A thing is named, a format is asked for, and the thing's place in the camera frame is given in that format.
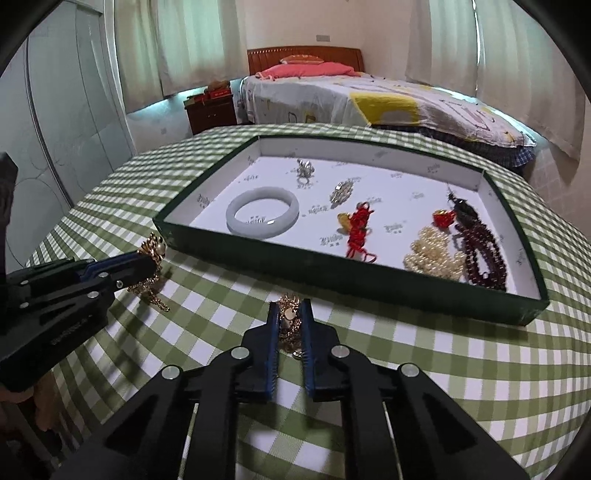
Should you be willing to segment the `person left hand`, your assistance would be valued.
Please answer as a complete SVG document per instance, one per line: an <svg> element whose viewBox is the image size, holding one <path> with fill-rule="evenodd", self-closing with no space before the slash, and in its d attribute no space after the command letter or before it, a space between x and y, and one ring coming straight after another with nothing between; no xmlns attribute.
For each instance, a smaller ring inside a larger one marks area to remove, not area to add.
<svg viewBox="0 0 591 480"><path fill-rule="evenodd" d="M33 387L22 392L0 388L0 400L14 404L32 399L35 405L35 423L43 432L52 429L59 414L59 398L52 371L45 374Z"/></svg>

